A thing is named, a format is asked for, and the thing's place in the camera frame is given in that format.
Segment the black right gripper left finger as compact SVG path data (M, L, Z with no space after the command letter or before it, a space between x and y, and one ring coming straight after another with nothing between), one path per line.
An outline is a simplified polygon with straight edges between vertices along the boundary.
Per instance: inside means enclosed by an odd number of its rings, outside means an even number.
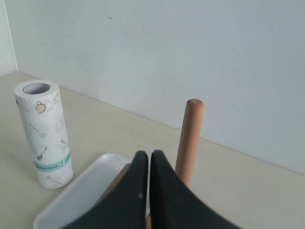
M98 205L71 222L65 229L144 229L148 156L136 152L128 171Z

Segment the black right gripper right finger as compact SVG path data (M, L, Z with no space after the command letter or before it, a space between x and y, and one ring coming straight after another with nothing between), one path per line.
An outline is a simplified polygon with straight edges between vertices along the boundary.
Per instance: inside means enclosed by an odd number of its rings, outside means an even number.
M165 154L153 151L150 169L153 229L237 229L204 204L177 176Z

